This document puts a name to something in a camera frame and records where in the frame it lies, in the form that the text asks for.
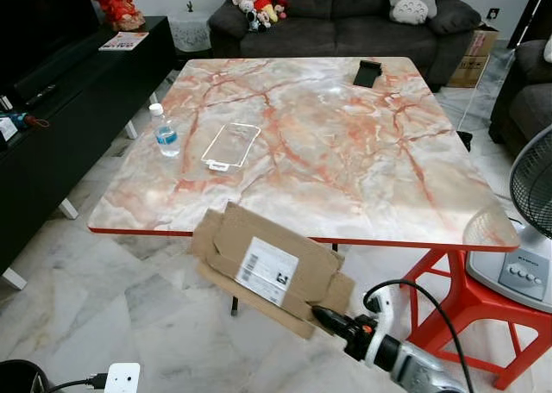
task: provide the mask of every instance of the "water bottle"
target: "water bottle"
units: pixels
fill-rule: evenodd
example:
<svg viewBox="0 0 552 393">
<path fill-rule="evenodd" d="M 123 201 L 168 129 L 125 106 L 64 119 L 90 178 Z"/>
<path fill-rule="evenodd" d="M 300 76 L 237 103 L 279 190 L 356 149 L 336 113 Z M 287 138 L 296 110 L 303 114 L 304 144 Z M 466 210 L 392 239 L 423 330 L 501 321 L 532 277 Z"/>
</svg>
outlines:
<svg viewBox="0 0 552 393">
<path fill-rule="evenodd" d="M 171 127 L 171 121 L 166 118 L 163 113 L 163 106 L 159 103 L 149 106 L 149 113 L 152 116 L 152 122 L 154 123 L 155 139 L 161 153 L 165 156 L 173 158 L 180 152 L 180 144 L 178 141 L 178 135 Z"/>
</svg>

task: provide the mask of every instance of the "barcode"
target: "barcode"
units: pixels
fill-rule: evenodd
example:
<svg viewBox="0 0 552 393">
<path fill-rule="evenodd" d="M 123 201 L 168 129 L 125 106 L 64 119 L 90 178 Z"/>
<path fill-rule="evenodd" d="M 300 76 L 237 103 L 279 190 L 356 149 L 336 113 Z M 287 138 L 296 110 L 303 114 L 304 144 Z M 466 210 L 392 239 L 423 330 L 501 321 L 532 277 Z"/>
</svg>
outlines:
<svg viewBox="0 0 552 393">
<path fill-rule="evenodd" d="M 251 258 L 249 259 L 248 264 L 245 266 L 245 270 L 243 274 L 241 275 L 241 279 L 244 281 L 249 281 L 249 277 L 251 277 L 251 271 L 254 270 L 255 266 L 257 265 L 257 260 L 259 257 L 255 255 L 254 253 L 251 254 Z"/>
</svg>

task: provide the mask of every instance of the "pink marble pattern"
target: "pink marble pattern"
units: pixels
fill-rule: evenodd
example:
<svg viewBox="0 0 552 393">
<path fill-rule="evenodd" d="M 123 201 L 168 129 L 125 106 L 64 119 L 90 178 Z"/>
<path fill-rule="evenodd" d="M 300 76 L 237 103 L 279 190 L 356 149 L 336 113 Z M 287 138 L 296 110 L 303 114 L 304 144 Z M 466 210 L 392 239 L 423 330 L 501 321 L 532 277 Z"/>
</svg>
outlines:
<svg viewBox="0 0 552 393">
<path fill-rule="evenodd" d="M 375 58 L 372 90 L 352 85 L 359 58 L 190 61 L 167 94 L 182 145 L 135 142 L 89 220 L 95 232 L 189 234 L 207 208 L 239 203 L 325 241 L 499 251 L 515 230 L 407 58 Z M 220 127 L 261 133 L 236 173 L 200 159 Z"/>
</svg>

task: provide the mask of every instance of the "brown box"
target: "brown box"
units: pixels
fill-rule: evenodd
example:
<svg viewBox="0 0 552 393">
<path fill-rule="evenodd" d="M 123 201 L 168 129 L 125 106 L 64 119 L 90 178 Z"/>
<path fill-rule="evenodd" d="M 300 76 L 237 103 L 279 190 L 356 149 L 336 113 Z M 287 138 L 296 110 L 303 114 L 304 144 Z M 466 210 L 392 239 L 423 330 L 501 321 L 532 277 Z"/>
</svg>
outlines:
<svg viewBox="0 0 552 393">
<path fill-rule="evenodd" d="M 314 326 L 319 326 L 311 306 L 322 305 L 343 314 L 354 288 L 354 281 L 339 272 L 341 255 L 234 203 L 227 205 L 224 214 L 206 212 L 194 231 L 191 249 L 200 259 L 201 275 L 306 339 L 312 336 Z M 273 271 L 287 270 L 278 263 L 276 270 L 270 269 L 273 255 L 276 261 L 278 256 L 292 259 L 296 263 L 293 272 L 276 277 Z M 252 259 L 257 264 L 249 270 Z M 264 273 L 285 289 L 265 282 Z M 244 281 L 244 276 L 251 281 Z M 255 279 L 268 284 L 253 287 L 250 282 Z M 252 285 L 257 292 L 244 285 Z"/>
<path fill-rule="evenodd" d="M 485 70 L 488 56 L 463 57 L 455 73 L 448 81 L 448 87 L 475 87 Z"/>
<path fill-rule="evenodd" d="M 499 31 L 497 29 L 489 27 L 486 24 L 479 25 L 474 30 L 474 36 L 464 55 L 470 57 L 484 57 L 489 55 L 498 36 Z"/>
</svg>

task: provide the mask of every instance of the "fan grille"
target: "fan grille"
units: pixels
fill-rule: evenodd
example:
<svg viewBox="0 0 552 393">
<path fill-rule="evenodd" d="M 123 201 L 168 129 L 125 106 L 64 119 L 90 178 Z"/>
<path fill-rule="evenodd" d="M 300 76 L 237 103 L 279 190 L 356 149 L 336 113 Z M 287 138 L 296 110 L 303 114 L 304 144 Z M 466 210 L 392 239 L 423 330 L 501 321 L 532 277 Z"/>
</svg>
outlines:
<svg viewBox="0 0 552 393">
<path fill-rule="evenodd" d="M 552 126 L 545 132 L 516 160 L 510 193 L 527 222 L 552 239 Z"/>
</svg>

